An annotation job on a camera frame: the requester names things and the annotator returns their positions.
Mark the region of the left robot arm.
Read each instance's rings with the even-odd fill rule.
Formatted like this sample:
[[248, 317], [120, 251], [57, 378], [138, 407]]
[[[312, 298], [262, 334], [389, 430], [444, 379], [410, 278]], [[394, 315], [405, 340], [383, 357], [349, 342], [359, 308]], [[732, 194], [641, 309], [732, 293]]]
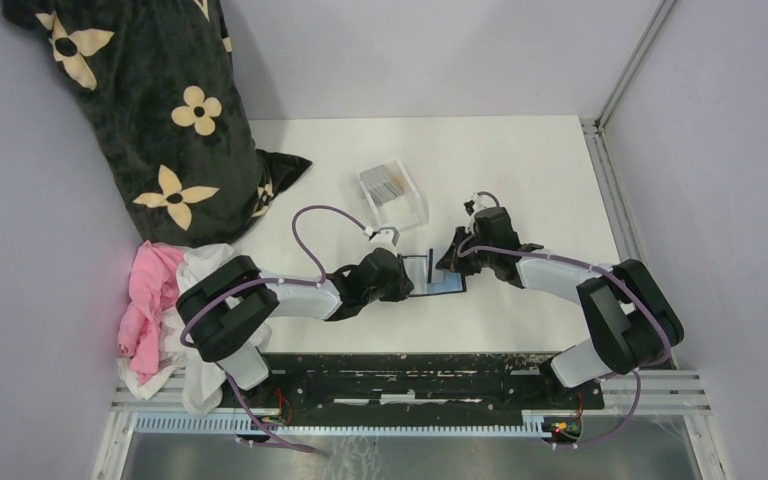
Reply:
[[377, 247], [357, 264], [327, 273], [323, 280], [280, 276], [237, 255], [182, 291], [176, 309], [183, 340], [251, 406], [267, 404], [274, 379], [255, 345], [270, 318], [300, 317], [326, 322], [355, 317], [374, 302], [400, 302], [414, 289], [403, 257]]

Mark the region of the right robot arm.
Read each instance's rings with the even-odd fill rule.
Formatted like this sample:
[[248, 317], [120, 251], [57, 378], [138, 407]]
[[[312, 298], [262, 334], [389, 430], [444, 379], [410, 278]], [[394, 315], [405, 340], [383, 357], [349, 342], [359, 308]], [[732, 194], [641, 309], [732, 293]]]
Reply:
[[572, 401], [578, 387], [658, 365], [685, 336], [681, 321], [646, 265], [636, 259], [602, 266], [523, 243], [501, 206], [468, 201], [439, 270], [471, 276], [485, 269], [513, 287], [548, 293], [582, 309], [588, 338], [543, 362], [540, 400], [551, 408]]

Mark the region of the clear plastic card box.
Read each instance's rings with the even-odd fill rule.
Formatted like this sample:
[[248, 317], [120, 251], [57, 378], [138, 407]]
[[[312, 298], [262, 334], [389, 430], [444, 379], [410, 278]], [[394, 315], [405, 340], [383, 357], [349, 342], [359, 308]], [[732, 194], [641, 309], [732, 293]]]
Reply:
[[428, 221], [428, 209], [403, 162], [391, 158], [356, 171], [376, 227], [411, 229]]

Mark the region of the black card holder wallet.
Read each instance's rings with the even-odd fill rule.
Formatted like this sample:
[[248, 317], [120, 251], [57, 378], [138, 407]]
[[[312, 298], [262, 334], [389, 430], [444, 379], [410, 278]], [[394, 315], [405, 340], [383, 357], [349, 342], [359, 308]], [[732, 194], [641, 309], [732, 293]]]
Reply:
[[433, 248], [423, 254], [405, 255], [402, 260], [407, 277], [413, 285], [410, 297], [460, 294], [467, 291], [462, 274], [435, 267], [438, 255]]

